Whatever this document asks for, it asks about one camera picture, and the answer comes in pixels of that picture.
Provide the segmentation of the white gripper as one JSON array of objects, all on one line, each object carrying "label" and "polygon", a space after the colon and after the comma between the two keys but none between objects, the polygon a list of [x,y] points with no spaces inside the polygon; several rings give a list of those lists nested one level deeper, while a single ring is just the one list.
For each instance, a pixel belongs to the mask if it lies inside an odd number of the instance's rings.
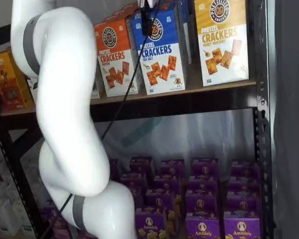
[{"label": "white gripper", "polygon": [[151,8],[154,8],[158,2],[159,0],[139,0],[143,35],[151,35],[151,31],[152,31],[152,19],[150,17],[152,12]]}]

